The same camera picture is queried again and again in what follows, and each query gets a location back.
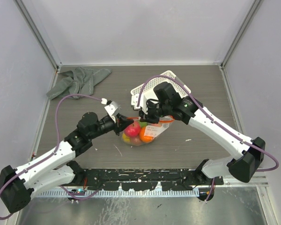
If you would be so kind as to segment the orange fruit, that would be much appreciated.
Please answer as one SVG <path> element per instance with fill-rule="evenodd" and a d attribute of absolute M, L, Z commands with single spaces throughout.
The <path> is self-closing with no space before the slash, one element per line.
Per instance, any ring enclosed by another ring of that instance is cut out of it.
<path fill-rule="evenodd" d="M 154 140 L 154 137 L 145 135 L 146 127 L 142 127 L 139 133 L 139 138 L 144 143 L 150 143 Z"/>

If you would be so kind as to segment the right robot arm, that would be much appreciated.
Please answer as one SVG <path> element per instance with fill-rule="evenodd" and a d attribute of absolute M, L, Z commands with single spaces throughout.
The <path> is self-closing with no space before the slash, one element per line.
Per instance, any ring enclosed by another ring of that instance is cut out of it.
<path fill-rule="evenodd" d="M 140 117 L 157 123 L 161 117 L 174 120 L 198 129 L 221 145 L 230 156 L 204 160 L 196 172 L 198 183 L 208 184 L 212 178 L 231 175 L 248 183 L 264 159 L 266 143 L 260 138 L 251 139 L 215 117 L 202 103 L 179 91 L 169 82 L 157 84 L 151 90 L 135 96 Z"/>

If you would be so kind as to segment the yellow lemon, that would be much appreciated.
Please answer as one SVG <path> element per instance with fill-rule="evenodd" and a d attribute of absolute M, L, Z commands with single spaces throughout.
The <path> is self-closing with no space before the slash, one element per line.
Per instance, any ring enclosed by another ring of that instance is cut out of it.
<path fill-rule="evenodd" d="M 123 142 L 130 144 L 130 137 L 126 136 L 125 133 L 122 134 Z"/>

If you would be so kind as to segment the red apple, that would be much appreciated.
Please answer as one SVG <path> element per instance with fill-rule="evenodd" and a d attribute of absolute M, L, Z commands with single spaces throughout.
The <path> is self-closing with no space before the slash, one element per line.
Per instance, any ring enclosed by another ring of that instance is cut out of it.
<path fill-rule="evenodd" d="M 136 137 L 141 131 L 140 124 L 135 121 L 133 124 L 129 125 L 125 130 L 124 133 L 128 137 Z"/>

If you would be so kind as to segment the white plastic basket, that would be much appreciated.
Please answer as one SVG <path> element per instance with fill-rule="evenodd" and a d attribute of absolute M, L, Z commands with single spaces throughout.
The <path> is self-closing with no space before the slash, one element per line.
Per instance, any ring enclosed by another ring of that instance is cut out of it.
<path fill-rule="evenodd" d="M 170 83 L 175 91 L 180 94 L 181 98 L 187 96 L 187 93 L 191 93 L 191 90 L 172 71 L 167 70 L 161 75 L 163 75 L 163 77 L 153 78 L 146 84 L 142 92 L 146 99 L 157 100 L 154 87 L 163 82 Z"/>

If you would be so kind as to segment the clear zip top bag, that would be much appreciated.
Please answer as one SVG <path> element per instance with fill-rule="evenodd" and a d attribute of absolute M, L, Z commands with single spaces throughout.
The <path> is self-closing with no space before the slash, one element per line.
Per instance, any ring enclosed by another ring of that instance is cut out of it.
<path fill-rule="evenodd" d="M 133 119 L 134 122 L 137 121 L 140 124 L 141 128 L 146 127 L 145 135 L 154 137 L 154 140 L 156 138 L 158 138 L 164 131 L 166 131 L 170 127 L 170 125 L 175 121 L 172 116 L 161 117 L 159 119 L 159 123 L 157 123 L 157 124 L 141 122 L 140 117 L 129 117 L 129 119 Z"/>

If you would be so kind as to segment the brown passion fruit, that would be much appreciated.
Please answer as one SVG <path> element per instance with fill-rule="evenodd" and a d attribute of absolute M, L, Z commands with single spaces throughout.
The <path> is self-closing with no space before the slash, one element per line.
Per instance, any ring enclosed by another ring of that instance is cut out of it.
<path fill-rule="evenodd" d="M 134 145 L 134 146 L 139 146 L 139 145 L 142 145 L 143 142 L 138 136 L 136 136 L 136 137 L 130 138 L 130 144 Z"/>

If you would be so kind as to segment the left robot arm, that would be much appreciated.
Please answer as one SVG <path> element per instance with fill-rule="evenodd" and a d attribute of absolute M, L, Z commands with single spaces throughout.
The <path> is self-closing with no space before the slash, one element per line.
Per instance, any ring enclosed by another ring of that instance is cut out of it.
<path fill-rule="evenodd" d="M 110 131 L 116 135 L 124 131 L 134 120 L 124 115 L 106 115 L 102 119 L 94 112 L 87 112 L 78 122 L 76 130 L 55 148 L 37 159 L 17 168 L 10 165 L 0 172 L 0 199 L 10 214 L 20 211 L 41 192 L 55 186 L 84 182 L 84 171 L 74 161 L 89 148 L 92 140 Z"/>

